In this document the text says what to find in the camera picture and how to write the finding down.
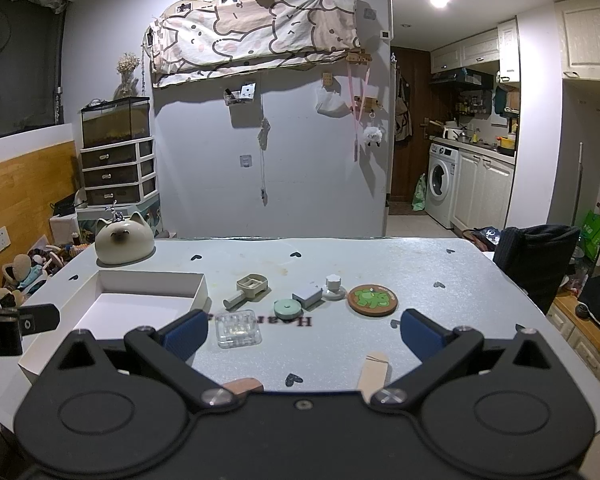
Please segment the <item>beige plastic holder with handle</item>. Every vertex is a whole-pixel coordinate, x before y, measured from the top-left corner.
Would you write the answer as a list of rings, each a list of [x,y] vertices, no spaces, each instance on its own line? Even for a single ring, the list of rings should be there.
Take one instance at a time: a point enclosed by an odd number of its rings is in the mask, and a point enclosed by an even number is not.
[[[223,300],[226,310],[233,310],[244,304],[259,299],[268,292],[268,279],[262,274],[251,273],[236,282],[236,292]]]

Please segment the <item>patterned fabric wall cover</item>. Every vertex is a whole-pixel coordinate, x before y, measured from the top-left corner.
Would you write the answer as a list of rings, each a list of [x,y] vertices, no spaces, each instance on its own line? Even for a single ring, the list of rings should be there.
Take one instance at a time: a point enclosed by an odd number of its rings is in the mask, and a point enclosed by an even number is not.
[[[156,89],[336,63],[359,47],[356,0],[180,0],[145,36]]]

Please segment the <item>glass fish tank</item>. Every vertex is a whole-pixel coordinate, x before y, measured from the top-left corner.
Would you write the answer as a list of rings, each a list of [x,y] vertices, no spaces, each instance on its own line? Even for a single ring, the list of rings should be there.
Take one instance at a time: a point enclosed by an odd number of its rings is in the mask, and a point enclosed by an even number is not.
[[[149,111],[146,96],[128,96],[82,108],[83,147],[96,148],[150,136]]]

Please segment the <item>brown wedge-shaped wooden block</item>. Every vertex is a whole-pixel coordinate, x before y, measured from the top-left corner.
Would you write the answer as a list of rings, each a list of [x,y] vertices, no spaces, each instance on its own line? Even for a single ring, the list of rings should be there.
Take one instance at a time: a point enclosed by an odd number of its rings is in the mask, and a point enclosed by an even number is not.
[[[245,377],[232,380],[231,382],[224,382],[222,387],[235,396],[245,396],[250,392],[262,392],[264,387],[260,380],[253,377]]]

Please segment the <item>mint green round tape measure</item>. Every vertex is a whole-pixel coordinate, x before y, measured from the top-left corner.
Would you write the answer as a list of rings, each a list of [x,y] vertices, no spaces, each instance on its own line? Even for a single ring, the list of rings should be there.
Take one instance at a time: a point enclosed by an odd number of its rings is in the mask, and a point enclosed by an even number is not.
[[[302,315],[302,307],[298,300],[279,299],[273,304],[276,318],[282,321],[292,321]]]

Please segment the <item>cork coaster green elephant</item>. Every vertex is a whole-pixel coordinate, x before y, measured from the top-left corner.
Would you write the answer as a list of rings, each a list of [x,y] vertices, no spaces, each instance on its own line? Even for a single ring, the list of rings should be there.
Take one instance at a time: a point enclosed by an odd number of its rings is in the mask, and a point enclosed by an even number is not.
[[[382,318],[393,314],[399,301],[391,289],[377,284],[366,284],[353,287],[347,293],[347,303],[360,315]]]

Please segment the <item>white shallow tray box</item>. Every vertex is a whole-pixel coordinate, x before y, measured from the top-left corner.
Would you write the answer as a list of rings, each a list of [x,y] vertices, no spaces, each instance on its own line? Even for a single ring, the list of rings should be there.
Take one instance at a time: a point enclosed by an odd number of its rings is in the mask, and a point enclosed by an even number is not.
[[[29,382],[73,330],[97,339],[120,339],[137,326],[158,330],[191,310],[210,309],[206,279],[199,273],[99,270],[65,301],[56,300],[60,321],[35,336],[18,365]]]

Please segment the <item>white washing machine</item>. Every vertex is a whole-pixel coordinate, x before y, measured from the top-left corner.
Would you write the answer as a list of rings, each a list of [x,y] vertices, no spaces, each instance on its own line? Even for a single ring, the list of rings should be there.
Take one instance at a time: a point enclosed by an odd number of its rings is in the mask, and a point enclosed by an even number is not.
[[[452,229],[455,174],[458,151],[440,143],[431,143],[426,175],[425,211],[445,229]]]

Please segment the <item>white cube charger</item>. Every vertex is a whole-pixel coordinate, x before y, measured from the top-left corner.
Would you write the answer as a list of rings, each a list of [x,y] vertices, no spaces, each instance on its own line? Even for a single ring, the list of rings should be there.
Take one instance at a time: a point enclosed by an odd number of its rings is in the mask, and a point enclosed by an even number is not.
[[[306,310],[322,300],[323,289],[317,284],[309,284],[293,292],[291,298],[298,301],[300,307]]]

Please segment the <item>white drawer cabinet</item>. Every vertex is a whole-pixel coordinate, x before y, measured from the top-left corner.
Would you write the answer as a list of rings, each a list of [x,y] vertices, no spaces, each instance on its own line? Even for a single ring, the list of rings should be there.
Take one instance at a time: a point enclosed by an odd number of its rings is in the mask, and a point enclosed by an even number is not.
[[[88,206],[139,204],[158,194],[152,136],[84,148],[80,163]]]

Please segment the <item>white suction knob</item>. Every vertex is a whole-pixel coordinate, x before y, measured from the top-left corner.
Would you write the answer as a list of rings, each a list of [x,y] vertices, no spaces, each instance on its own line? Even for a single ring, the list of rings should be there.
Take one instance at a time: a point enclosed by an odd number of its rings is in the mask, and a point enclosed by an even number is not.
[[[342,286],[342,278],[337,274],[329,274],[325,278],[323,299],[326,301],[339,301],[347,296],[347,289]]]

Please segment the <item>black chair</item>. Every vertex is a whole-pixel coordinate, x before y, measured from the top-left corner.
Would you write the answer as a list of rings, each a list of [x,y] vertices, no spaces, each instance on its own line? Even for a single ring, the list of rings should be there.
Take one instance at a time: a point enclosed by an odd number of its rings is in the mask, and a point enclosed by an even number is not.
[[[547,314],[569,270],[580,230],[563,224],[506,228],[493,262]]]

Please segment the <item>light wooden stick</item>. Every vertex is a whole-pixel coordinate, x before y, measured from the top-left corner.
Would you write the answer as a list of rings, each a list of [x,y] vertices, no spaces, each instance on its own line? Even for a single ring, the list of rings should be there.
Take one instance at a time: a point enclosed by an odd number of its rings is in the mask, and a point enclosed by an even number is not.
[[[370,403],[372,396],[385,387],[389,370],[389,359],[385,353],[370,352],[366,354],[360,378],[358,378],[358,391],[366,403]]]

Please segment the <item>white plush sheep toy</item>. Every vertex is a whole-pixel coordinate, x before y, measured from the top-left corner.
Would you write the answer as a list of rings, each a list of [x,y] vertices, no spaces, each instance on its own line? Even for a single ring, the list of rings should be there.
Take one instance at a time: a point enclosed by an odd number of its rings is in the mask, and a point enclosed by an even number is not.
[[[363,130],[363,142],[368,147],[379,148],[386,140],[385,129],[379,126],[367,126]]]

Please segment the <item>clear plastic soap dish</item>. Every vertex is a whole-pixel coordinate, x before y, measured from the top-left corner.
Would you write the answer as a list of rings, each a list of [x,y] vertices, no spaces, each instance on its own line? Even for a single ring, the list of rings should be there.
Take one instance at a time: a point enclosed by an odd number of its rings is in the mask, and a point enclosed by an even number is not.
[[[214,318],[216,342],[221,349],[256,346],[262,341],[253,310],[227,312]]]

